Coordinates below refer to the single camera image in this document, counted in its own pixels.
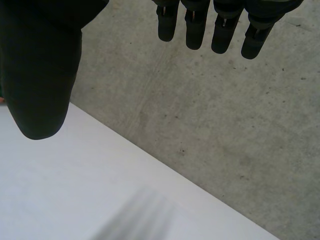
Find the concrete floor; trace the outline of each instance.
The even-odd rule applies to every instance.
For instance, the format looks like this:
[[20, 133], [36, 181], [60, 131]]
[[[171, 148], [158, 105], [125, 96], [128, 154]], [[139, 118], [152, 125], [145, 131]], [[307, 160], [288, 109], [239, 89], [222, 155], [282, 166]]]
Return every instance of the concrete floor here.
[[255, 60], [157, 37], [151, 1], [111, 1], [83, 30], [71, 101], [281, 240], [320, 240], [320, 1], [272, 30]]

